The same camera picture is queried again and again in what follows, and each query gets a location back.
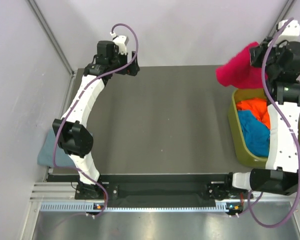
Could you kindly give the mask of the magenta t shirt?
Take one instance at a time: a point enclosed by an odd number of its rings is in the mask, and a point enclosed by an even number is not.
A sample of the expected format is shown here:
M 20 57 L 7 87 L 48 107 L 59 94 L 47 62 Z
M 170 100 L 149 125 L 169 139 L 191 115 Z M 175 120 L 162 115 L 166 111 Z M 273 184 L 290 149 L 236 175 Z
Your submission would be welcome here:
M 226 64 L 219 66 L 215 70 L 218 83 L 224 87 L 233 86 L 237 89 L 263 88 L 261 68 L 250 64 L 249 50 L 258 45 L 256 41 L 249 43 Z

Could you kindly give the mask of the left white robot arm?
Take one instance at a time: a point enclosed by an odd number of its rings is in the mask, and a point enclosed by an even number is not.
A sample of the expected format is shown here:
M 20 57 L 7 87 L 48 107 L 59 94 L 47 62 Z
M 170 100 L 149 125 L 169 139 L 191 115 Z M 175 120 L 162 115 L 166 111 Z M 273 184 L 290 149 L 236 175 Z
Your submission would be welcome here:
M 84 68 L 80 87 L 72 103 L 62 117 L 52 123 L 55 134 L 53 164 L 57 163 L 57 149 L 62 149 L 79 174 L 77 193 L 88 194 L 95 199 L 107 194 L 99 181 L 100 172 L 92 157 L 94 139 L 87 130 L 87 122 L 97 97 L 114 73 L 129 76 L 138 74 L 137 51 L 132 51 L 131 60 L 128 60 L 128 41 L 127 36 L 119 35 L 97 43 L 96 54 Z

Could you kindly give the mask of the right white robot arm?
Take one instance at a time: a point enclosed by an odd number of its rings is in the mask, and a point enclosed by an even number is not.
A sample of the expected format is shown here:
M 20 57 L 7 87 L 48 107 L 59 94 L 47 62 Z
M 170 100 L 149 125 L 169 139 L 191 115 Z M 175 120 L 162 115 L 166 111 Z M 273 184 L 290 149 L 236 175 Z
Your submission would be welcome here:
M 250 51 L 251 63 L 267 76 L 264 93 L 270 118 L 265 168 L 235 172 L 223 192 L 235 198 L 244 191 L 300 195 L 300 42 L 267 40 Z

